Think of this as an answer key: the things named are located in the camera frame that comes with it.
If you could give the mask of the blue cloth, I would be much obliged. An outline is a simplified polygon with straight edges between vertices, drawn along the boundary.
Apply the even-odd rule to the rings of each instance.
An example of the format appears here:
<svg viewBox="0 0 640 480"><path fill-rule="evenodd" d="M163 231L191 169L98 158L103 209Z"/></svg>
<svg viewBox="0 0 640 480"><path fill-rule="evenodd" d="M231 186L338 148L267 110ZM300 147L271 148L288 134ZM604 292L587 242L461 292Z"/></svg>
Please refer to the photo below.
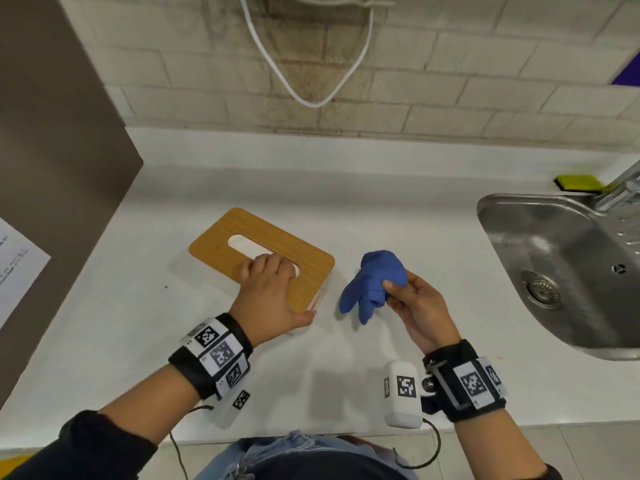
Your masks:
<svg viewBox="0 0 640 480"><path fill-rule="evenodd" d="M359 271L340 295L340 314L348 314L357 308L359 323L365 325L375 311L387 302L387 292L382 285L386 280L401 287L408 284L406 270L400 259L389 250L364 254Z"/></svg>

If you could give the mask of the grey-brown cabinet panel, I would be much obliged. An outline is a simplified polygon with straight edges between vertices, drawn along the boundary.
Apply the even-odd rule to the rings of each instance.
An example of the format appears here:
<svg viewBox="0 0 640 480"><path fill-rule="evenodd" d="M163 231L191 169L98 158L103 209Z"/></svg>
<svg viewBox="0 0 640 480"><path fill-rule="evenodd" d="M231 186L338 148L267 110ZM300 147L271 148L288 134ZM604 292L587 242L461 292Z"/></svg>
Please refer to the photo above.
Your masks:
<svg viewBox="0 0 640 480"><path fill-rule="evenodd" d="M0 410L143 162L60 0L0 0L0 218L49 261L0 326Z"/></svg>

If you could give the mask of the metal faucet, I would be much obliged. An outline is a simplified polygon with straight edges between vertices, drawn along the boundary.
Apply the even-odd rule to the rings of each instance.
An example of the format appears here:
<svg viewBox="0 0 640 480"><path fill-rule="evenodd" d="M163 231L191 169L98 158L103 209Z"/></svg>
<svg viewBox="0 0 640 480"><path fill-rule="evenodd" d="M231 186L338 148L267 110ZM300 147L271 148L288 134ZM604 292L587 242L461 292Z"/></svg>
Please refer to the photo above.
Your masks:
<svg viewBox="0 0 640 480"><path fill-rule="evenodd" d="M592 209L604 214L622 205L640 204L640 159L622 172L598 195Z"/></svg>

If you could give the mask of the purple object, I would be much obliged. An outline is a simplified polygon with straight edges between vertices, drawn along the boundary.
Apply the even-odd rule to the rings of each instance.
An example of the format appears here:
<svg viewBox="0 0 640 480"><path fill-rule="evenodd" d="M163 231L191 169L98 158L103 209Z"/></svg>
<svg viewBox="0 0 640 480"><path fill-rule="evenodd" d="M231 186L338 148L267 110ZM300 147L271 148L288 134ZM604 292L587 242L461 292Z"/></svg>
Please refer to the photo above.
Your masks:
<svg viewBox="0 0 640 480"><path fill-rule="evenodd" d="M640 59L633 60L611 81L612 86L640 88Z"/></svg>

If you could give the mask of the person's left hand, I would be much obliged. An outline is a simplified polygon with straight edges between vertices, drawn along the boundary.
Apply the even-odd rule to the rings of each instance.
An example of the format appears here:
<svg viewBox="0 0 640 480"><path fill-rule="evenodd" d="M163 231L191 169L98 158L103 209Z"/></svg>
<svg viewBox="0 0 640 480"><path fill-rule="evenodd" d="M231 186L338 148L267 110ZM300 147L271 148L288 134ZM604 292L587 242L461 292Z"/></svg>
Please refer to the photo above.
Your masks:
<svg viewBox="0 0 640 480"><path fill-rule="evenodd" d="M246 259L239 270L239 293L229 314L256 348L290 330L288 291L295 278L291 261L278 254Z"/></svg>

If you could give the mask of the black left wristband with markers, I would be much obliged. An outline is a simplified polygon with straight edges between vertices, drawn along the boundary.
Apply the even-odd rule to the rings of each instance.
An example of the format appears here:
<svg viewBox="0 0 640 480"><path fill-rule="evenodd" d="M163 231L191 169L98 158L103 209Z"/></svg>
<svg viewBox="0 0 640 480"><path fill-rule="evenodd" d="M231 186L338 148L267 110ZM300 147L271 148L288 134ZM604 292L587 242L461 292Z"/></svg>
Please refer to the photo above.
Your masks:
<svg viewBox="0 0 640 480"><path fill-rule="evenodd" d="M195 389L201 401L219 400L250 371L253 346L229 313L208 317L183 337L168 362Z"/></svg>

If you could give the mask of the wooden cutting board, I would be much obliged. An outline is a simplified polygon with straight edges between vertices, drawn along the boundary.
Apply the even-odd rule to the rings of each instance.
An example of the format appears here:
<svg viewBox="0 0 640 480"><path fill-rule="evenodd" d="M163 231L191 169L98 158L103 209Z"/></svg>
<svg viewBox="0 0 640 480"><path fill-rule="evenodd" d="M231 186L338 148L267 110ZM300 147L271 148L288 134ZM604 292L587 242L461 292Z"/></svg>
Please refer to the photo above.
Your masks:
<svg viewBox="0 0 640 480"><path fill-rule="evenodd" d="M300 273L291 281L287 296L290 309L305 312L316 307L324 283L335 266L335 258L245 209L229 209L189 246L189 253L238 283L240 266L247 256L231 247L230 240L236 235L298 266Z"/></svg>

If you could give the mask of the stainless steel sink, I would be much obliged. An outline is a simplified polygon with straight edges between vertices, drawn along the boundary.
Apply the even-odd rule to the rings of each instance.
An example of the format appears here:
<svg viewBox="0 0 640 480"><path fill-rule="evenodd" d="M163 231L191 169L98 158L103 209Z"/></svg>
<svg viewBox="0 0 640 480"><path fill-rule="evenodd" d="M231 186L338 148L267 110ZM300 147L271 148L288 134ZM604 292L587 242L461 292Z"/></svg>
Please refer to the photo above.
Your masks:
<svg viewBox="0 0 640 480"><path fill-rule="evenodd" d="M598 213L588 201L491 194L477 217L544 329L587 355L640 361L640 203Z"/></svg>

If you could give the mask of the black right wristband with markers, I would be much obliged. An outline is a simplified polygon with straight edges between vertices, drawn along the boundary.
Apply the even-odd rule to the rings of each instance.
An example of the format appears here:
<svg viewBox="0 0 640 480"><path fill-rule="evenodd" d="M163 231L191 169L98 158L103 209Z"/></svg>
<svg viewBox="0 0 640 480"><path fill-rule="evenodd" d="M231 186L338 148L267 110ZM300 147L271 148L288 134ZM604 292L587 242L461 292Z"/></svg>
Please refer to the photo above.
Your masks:
<svg viewBox="0 0 640 480"><path fill-rule="evenodd" d="M495 368L462 339L425 355L422 360L433 393L421 398L422 412L443 412L455 424L506 407L507 391Z"/></svg>

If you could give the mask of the blue jeans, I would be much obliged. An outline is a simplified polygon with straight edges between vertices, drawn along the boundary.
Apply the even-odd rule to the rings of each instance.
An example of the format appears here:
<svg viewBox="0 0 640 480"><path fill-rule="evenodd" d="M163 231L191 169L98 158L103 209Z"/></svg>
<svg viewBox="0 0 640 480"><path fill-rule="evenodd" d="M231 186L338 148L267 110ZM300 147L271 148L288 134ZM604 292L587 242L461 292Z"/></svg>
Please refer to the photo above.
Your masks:
<svg viewBox="0 0 640 480"><path fill-rule="evenodd" d="M244 438L213 458L194 480L419 480L395 451L353 435Z"/></svg>

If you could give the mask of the black wristband with markers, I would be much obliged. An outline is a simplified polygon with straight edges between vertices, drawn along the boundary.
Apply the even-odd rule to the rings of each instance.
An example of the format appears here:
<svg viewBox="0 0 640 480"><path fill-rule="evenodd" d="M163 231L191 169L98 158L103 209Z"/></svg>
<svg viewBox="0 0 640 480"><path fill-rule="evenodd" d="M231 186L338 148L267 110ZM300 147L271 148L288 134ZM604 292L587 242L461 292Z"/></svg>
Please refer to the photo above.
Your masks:
<svg viewBox="0 0 640 480"><path fill-rule="evenodd" d="M422 360L433 393L421 398L422 412L443 412L455 424L506 407L507 391L495 368L462 339L425 355Z"/></svg>
<svg viewBox="0 0 640 480"><path fill-rule="evenodd" d="M195 389L201 401L219 400L250 371L253 346L229 313L208 317L183 337L168 362Z"/></svg>

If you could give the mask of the green dish sponge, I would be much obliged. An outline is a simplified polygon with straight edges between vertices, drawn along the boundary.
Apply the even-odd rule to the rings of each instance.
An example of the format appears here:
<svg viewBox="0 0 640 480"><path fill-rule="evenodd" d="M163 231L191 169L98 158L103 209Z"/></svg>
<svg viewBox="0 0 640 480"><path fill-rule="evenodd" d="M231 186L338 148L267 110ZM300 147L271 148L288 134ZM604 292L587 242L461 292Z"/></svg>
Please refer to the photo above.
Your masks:
<svg viewBox="0 0 640 480"><path fill-rule="evenodd" d="M601 194L607 190L607 185L592 175L558 175L554 183L561 191L567 193Z"/></svg>

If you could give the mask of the person's left forearm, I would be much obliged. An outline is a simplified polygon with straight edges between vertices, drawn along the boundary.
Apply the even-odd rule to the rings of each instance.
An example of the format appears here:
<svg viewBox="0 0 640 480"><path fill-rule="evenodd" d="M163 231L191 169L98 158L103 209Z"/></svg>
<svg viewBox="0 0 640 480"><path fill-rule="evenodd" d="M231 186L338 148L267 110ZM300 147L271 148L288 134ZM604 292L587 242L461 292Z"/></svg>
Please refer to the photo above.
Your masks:
<svg viewBox="0 0 640 480"><path fill-rule="evenodd" d="M204 369L166 365L100 410L77 413L3 480L138 480L162 440L216 392Z"/></svg>

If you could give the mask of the person's right hand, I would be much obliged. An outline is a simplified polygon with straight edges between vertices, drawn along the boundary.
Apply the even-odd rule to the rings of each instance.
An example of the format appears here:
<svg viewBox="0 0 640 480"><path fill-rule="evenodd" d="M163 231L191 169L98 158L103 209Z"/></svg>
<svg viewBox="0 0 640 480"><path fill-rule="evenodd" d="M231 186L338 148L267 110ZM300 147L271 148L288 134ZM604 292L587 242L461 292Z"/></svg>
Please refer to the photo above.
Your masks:
<svg viewBox="0 0 640 480"><path fill-rule="evenodd" d="M412 341L425 355L458 344L461 335L444 297L420 276L410 271L406 274L415 288L415 301L410 308L392 309L401 318Z"/></svg>

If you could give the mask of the person's right forearm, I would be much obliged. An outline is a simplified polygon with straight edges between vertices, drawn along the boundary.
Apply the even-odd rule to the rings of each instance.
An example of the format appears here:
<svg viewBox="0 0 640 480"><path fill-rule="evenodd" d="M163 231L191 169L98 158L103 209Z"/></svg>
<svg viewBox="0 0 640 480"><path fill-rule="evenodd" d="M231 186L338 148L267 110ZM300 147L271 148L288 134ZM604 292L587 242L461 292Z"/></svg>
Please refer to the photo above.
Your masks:
<svg viewBox="0 0 640 480"><path fill-rule="evenodd" d="M563 480L526 439L505 401L450 419L475 480Z"/></svg>

